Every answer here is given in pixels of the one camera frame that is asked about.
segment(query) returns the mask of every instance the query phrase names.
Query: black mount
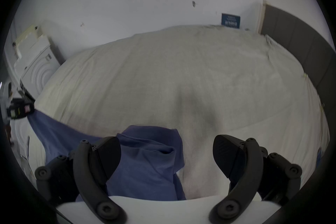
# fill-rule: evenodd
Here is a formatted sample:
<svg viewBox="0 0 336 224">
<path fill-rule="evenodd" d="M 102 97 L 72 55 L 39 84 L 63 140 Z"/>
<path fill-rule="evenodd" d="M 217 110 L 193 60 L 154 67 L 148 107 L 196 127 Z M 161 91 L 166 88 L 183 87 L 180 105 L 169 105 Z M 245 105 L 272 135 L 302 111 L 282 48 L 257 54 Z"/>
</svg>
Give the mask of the black mount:
<svg viewBox="0 0 336 224">
<path fill-rule="evenodd" d="M 106 188 L 120 158 L 117 137 L 102 138 L 93 145 L 82 140 L 68 157 L 59 155 L 36 169 L 38 191 L 54 206 L 73 202 L 80 194 L 102 222 L 125 223 L 125 212 L 108 197 Z"/>
<path fill-rule="evenodd" d="M 263 201 L 283 206 L 300 190 L 302 169 L 277 153 L 268 155 L 254 138 L 246 141 L 229 135 L 216 136 L 216 164 L 230 180 L 228 195 L 210 212 L 213 224 L 237 219 L 258 192 Z M 36 169 L 38 191 L 52 205 L 73 202 L 80 194 L 104 223 L 125 223 L 124 210 L 109 199 L 106 182 L 119 165 L 118 138 L 106 137 L 91 145 L 82 140 L 69 156 L 60 155 Z"/>
<path fill-rule="evenodd" d="M 231 223 L 258 192 L 263 201 L 283 206 L 300 190 L 302 169 L 277 153 L 268 155 L 254 138 L 246 141 L 217 135 L 213 143 L 217 166 L 230 180 L 229 194 L 210 212 L 211 223 Z"/>
</svg>

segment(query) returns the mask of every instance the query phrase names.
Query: mattress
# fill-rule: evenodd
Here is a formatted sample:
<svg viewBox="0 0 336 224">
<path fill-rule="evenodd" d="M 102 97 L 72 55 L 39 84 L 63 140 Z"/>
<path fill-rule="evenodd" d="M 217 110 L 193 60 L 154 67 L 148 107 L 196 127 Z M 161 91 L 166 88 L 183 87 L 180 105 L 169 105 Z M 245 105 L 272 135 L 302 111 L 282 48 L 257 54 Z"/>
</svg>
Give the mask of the mattress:
<svg viewBox="0 0 336 224">
<path fill-rule="evenodd" d="M 129 125 L 177 129 L 187 199 L 228 193 L 212 156 L 218 134 L 253 137 L 299 164 L 301 186 L 329 141 L 319 96 L 297 59 L 268 36 L 221 26 L 176 26 L 85 50 L 54 73 L 35 108 L 98 137 Z M 30 146 L 30 159 L 41 158 L 38 148 Z"/>
</svg>

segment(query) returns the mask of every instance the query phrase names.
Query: label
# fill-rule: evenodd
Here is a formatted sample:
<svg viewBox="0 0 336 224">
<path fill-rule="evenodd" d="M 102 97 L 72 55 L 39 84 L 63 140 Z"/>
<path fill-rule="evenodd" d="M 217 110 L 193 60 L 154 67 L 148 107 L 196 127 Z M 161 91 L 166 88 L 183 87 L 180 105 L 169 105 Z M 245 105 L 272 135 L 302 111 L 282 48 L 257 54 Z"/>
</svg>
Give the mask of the label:
<svg viewBox="0 0 336 224">
<path fill-rule="evenodd" d="M 239 29 L 240 16 L 235 16 L 235 15 L 222 13 L 222 25 L 224 25 L 226 27 Z"/>
</svg>

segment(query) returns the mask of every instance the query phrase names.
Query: screw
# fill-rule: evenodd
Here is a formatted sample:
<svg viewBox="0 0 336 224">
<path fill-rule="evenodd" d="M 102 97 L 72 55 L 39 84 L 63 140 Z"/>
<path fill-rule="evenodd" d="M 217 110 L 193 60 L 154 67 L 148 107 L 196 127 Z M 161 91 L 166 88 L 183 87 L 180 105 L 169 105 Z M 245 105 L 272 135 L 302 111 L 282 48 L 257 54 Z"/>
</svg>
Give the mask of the screw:
<svg viewBox="0 0 336 224">
<path fill-rule="evenodd" d="M 45 176 L 46 174 L 47 174 L 47 170 L 45 170 L 45 169 L 41 169 L 39 171 L 39 176 Z"/>
<path fill-rule="evenodd" d="M 217 213 L 221 218 L 230 219 L 237 216 L 240 212 L 239 204 L 234 200 L 221 203 L 217 208 Z"/>
<path fill-rule="evenodd" d="M 299 170 L 296 167 L 292 167 L 291 169 L 289 169 L 289 171 L 291 171 L 294 174 L 297 174 L 299 172 Z"/>
<path fill-rule="evenodd" d="M 276 158 L 278 156 L 277 153 L 273 152 L 269 155 L 272 159 Z"/>
<path fill-rule="evenodd" d="M 233 205 L 228 205 L 225 209 L 227 211 L 231 212 L 234 209 L 234 206 Z"/>
<path fill-rule="evenodd" d="M 105 212 L 105 213 L 109 213 L 109 212 L 111 212 L 111 207 L 109 207 L 109 206 L 104 206 L 103 207 L 103 211 Z"/>
<path fill-rule="evenodd" d="M 65 159 L 66 159 L 66 157 L 65 157 L 65 155 L 58 155 L 58 156 L 57 156 L 57 159 L 60 159 L 60 160 L 65 160 Z"/>
<path fill-rule="evenodd" d="M 104 219 L 115 219 L 119 214 L 118 210 L 116 210 L 114 206 L 107 201 L 103 201 L 98 205 L 97 213 Z"/>
</svg>

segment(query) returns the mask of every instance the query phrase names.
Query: bed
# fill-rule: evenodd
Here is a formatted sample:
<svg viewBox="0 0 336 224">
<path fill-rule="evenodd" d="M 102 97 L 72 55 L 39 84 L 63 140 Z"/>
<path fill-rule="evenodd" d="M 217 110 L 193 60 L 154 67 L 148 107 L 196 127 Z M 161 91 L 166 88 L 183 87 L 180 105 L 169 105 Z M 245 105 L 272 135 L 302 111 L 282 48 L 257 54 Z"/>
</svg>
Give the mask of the bed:
<svg viewBox="0 0 336 224">
<path fill-rule="evenodd" d="M 307 24 L 269 5 L 259 33 L 175 26 L 85 50 L 57 70 L 35 108 L 98 137 L 129 125 L 178 129 L 187 199 L 228 192 L 212 157 L 218 134 L 254 137 L 299 164 L 302 186 L 333 131 L 327 120 L 335 114 L 335 85 L 326 79 L 334 75 L 335 53 Z M 44 155 L 31 138 L 32 170 Z"/>
</svg>

